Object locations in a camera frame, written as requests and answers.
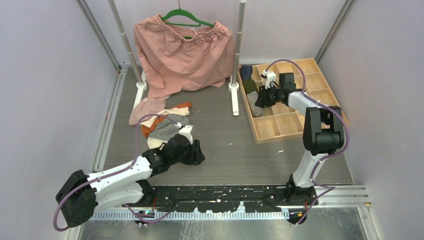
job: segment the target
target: pink cloth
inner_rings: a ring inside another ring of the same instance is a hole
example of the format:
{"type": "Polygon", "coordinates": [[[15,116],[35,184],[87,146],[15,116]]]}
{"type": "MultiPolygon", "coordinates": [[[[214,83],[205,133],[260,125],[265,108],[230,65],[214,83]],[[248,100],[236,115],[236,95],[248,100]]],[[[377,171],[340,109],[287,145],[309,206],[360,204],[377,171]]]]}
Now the pink cloth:
{"type": "Polygon", "coordinates": [[[146,74],[149,98],[220,87],[232,74],[235,42],[230,30],[215,22],[214,27],[196,32],[166,25],[160,15],[135,25],[135,46],[146,74]]]}
{"type": "MultiPolygon", "coordinates": [[[[147,114],[157,114],[160,111],[165,109],[165,101],[167,100],[166,97],[159,97],[159,98],[151,98],[151,97],[145,97],[143,100],[140,101],[137,106],[134,107],[134,109],[131,112],[131,116],[129,116],[129,122],[128,124],[130,126],[136,125],[137,122],[140,120],[141,117],[147,114]]],[[[147,121],[151,118],[151,116],[146,117],[143,121],[147,121]]]]}

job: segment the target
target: clothes hanger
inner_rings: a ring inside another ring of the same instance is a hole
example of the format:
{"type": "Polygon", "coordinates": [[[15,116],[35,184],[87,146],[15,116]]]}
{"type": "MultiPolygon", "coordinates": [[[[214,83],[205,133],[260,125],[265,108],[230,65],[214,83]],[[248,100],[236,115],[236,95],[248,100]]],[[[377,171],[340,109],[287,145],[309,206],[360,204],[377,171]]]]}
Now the clothes hanger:
{"type": "MultiPolygon", "coordinates": [[[[176,26],[186,26],[186,27],[200,27],[201,25],[205,25],[205,26],[209,26],[209,27],[214,27],[215,25],[206,21],[202,21],[197,19],[193,14],[191,14],[189,11],[183,10],[180,7],[180,0],[178,0],[178,9],[174,9],[171,10],[170,12],[168,12],[165,16],[163,16],[161,18],[162,21],[168,20],[174,16],[184,16],[187,17],[191,20],[193,20],[194,22],[198,23],[198,24],[189,24],[189,23],[173,23],[173,22],[165,22],[165,24],[167,25],[176,25],[176,26]]],[[[184,36],[184,38],[186,39],[191,39],[191,36],[184,36]]]]}

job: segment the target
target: wooden tray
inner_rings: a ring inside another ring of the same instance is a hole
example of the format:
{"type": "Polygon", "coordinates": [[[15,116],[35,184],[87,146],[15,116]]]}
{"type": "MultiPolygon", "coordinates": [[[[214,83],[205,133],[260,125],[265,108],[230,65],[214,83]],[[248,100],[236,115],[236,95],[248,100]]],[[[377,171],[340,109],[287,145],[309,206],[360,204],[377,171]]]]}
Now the wooden tray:
{"type": "MultiPolygon", "coordinates": [[[[330,106],[340,106],[324,78],[323,73],[318,67],[318,64],[315,62],[315,59],[299,59],[295,60],[295,62],[305,73],[306,91],[309,96],[312,96],[314,99],[320,100],[321,103],[330,106]]],[[[260,73],[262,73],[268,65],[269,64],[261,64],[253,66],[252,79],[255,81],[258,88],[265,84],[265,82],[261,79],[260,73]]],[[[303,79],[301,73],[293,64],[289,62],[278,62],[274,64],[270,70],[277,75],[277,83],[280,73],[294,73],[296,87],[298,89],[302,88],[303,79]]],[[[305,123],[304,116],[291,107],[282,103],[277,103],[272,107],[265,108],[260,116],[254,117],[250,111],[249,102],[246,97],[246,92],[243,87],[240,74],[238,74],[237,80],[240,84],[241,95],[247,109],[247,117],[249,118],[253,136],[257,144],[302,137],[305,123]]],[[[349,126],[350,124],[344,113],[343,119],[349,126]]],[[[329,127],[325,124],[322,124],[322,126],[325,128],[329,127]]]]}

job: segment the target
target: clothing rack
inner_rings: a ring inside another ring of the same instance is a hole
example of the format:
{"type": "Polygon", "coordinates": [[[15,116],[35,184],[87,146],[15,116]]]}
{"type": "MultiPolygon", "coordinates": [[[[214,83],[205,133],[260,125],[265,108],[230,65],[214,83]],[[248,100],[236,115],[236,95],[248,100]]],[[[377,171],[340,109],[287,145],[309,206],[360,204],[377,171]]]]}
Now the clothing rack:
{"type": "MultiPolygon", "coordinates": [[[[237,71],[239,69],[239,60],[240,60],[240,46],[242,45],[242,31],[243,31],[243,21],[245,18],[245,5],[247,0],[239,0],[240,5],[238,7],[238,23],[237,23],[237,36],[235,39],[235,55],[234,55],[234,69],[232,72],[231,80],[228,84],[228,90],[231,92],[231,103],[232,103],[232,114],[234,116],[239,115],[239,101],[237,97],[237,91],[240,88],[239,83],[237,82],[237,71]]],[[[131,48],[130,42],[128,41],[127,34],[122,24],[121,18],[118,13],[117,6],[115,5],[114,0],[108,0],[110,9],[112,10],[113,17],[115,18],[116,25],[118,26],[122,42],[125,45],[126,53],[131,60],[132,69],[134,70],[135,76],[137,77],[137,95],[135,96],[134,106],[135,108],[143,98],[144,91],[148,88],[146,83],[146,75],[143,72],[140,74],[139,68],[137,66],[136,58],[134,57],[133,50],[131,48]]]]}

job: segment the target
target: gray wooden floor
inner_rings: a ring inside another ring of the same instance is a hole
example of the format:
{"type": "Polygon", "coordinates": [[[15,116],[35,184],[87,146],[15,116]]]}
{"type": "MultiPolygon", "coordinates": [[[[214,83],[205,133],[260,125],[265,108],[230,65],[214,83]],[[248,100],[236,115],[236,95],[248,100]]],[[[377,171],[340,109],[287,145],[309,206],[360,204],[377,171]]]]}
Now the gray wooden floor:
{"type": "MultiPolygon", "coordinates": [[[[134,159],[135,126],[128,120],[136,96],[136,77],[128,69],[104,169],[134,159]]],[[[172,95],[166,106],[190,101],[188,117],[194,125],[193,137],[200,140],[206,160],[198,166],[176,164],[149,179],[152,185],[246,185],[285,184],[298,167],[305,151],[302,138],[255,144],[246,108],[238,95],[239,116],[233,116],[227,84],[172,95]]],[[[148,149],[140,134],[140,154],[148,149]]],[[[343,156],[331,158],[322,167],[317,181],[323,184],[352,184],[343,156]]]]}

